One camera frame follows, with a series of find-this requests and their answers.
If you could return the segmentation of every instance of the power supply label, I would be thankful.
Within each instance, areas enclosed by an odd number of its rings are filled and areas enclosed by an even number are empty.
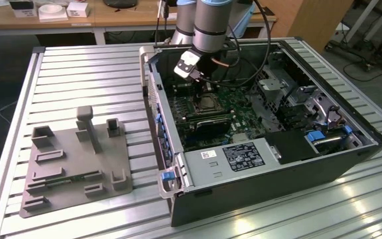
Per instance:
[[[230,169],[234,172],[265,165],[254,143],[245,143],[222,149]]]

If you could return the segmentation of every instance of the aluminum profile table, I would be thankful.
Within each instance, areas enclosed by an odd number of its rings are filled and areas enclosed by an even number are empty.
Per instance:
[[[382,110],[305,42],[286,38],[382,133]],[[141,44],[36,51],[0,160],[0,238],[381,238],[382,152],[334,182],[177,228],[158,196],[157,164],[139,86]],[[76,127],[74,107],[94,123],[117,117],[127,134],[130,194],[22,219],[18,216],[30,131]]]

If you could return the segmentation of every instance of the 3d printed holder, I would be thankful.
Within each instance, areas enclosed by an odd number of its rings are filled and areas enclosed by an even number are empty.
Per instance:
[[[82,106],[77,129],[33,129],[22,218],[131,192],[123,124],[93,125],[92,118],[92,107]]]

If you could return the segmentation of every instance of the cardboard box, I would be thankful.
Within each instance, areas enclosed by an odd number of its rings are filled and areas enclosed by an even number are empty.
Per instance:
[[[9,2],[16,17],[37,16],[36,4],[32,1]]]
[[[70,17],[88,17],[89,5],[85,2],[70,2],[66,8],[66,14]]]

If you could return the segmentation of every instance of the barcode sticker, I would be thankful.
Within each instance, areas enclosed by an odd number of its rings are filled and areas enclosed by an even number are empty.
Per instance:
[[[210,151],[206,151],[206,152],[201,152],[201,156],[202,158],[213,158],[215,157],[215,151],[214,150],[210,150]]]

